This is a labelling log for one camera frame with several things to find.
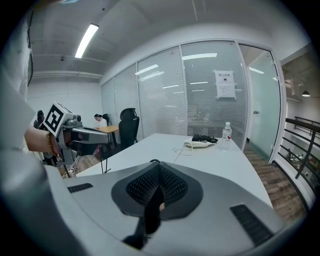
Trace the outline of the person's left hand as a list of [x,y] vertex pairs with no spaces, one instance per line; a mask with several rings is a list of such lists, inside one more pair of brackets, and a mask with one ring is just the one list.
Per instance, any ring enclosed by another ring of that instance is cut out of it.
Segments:
[[61,153],[60,145],[64,145],[66,148],[70,147],[71,139],[72,139],[71,131],[70,130],[63,131],[62,138],[63,138],[63,143],[58,142],[57,138],[53,134],[50,135],[52,149],[56,155],[59,155]]

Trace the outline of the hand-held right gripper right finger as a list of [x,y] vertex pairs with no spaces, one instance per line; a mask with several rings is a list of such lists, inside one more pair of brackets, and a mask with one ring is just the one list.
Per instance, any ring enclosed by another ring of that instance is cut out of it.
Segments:
[[271,206],[227,178],[164,162],[147,166],[174,168],[202,188],[202,200],[191,213],[161,221],[147,243],[153,256],[267,255],[285,228]]

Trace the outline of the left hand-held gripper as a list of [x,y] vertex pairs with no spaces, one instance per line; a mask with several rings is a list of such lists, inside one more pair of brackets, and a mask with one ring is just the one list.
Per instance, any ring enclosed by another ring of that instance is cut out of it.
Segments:
[[72,142],[82,144],[105,144],[109,142],[109,134],[98,129],[83,127],[80,115],[73,113],[67,107],[53,102],[44,119],[44,126],[53,135],[59,149],[61,161],[59,165],[72,165],[76,153],[73,153],[65,141],[65,133],[71,135]]

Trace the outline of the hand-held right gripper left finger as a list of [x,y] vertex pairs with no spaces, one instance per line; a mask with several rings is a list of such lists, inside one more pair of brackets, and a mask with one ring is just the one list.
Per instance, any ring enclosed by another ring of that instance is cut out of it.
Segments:
[[89,256],[158,256],[152,249],[138,250],[123,243],[132,235],[138,218],[123,214],[111,195],[114,184],[143,168],[150,162],[134,167],[63,179],[60,172],[46,167],[55,205],[72,234]]

